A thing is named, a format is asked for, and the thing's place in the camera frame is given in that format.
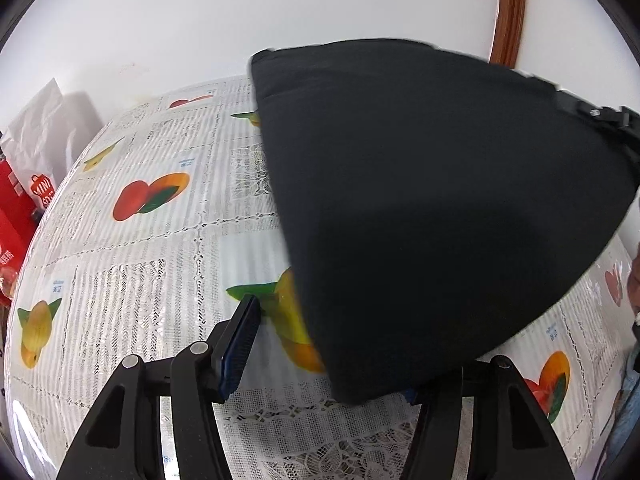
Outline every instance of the white plastic bag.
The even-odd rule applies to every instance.
[[[9,124],[0,148],[22,187],[44,210],[92,137],[52,79]]]

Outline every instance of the black clamp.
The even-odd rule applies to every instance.
[[[422,404],[401,480],[449,480],[462,397],[474,398],[467,480],[574,480],[558,437],[505,356],[474,361],[405,394]]]
[[[640,114],[631,108],[599,108],[564,91],[556,92],[556,104],[561,110],[593,123],[600,131],[613,136],[640,155]]]
[[[104,385],[69,447],[58,480],[164,480],[160,397],[171,397],[180,477],[231,480],[214,419],[242,377],[260,325],[260,304],[245,296],[206,341],[173,358],[126,356]],[[403,480],[450,480],[462,397],[474,397],[468,480],[570,480],[558,438],[508,358],[472,362],[407,395],[422,404]]]
[[[58,480],[164,480],[160,397],[171,397],[181,478],[231,480],[212,402],[223,404],[242,377],[260,325],[260,303],[245,296],[206,341],[173,358],[126,356],[104,385],[66,453]]]

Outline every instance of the metal screw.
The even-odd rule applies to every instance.
[[[122,360],[122,366],[125,368],[133,368],[138,364],[138,356],[137,355],[128,355]]]
[[[511,363],[504,357],[498,357],[498,366],[503,369],[511,368]]]
[[[206,352],[209,349],[209,345],[206,344],[204,341],[196,341],[189,348],[192,354],[199,355],[199,354],[204,354],[204,352]]]

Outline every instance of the white lace tablecloth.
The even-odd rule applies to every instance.
[[[254,109],[245,77],[142,104],[104,127],[56,193],[20,274],[5,362],[14,448],[36,478],[55,478],[124,356],[177,354],[232,315],[227,289],[275,283],[289,267],[260,130],[232,117]],[[541,374],[545,363],[564,355],[553,424],[574,468],[606,423],[633,344],[617,285],[628,272],[616,237],[561,303],[500,348],[541,391],[557,380]],[[167,399],[161,409],[166,476],[178,478]],[[270,318],[238,391],[214,411],[234,478],[274,480],[396,479],[418,414],[399,394],[335,402]]]

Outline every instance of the black fabric bag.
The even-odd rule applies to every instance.
[[[252,59],[303,317],[343,402],[504,342],[593,263],[631,204],[625,147],[553,85],[404,40]]]

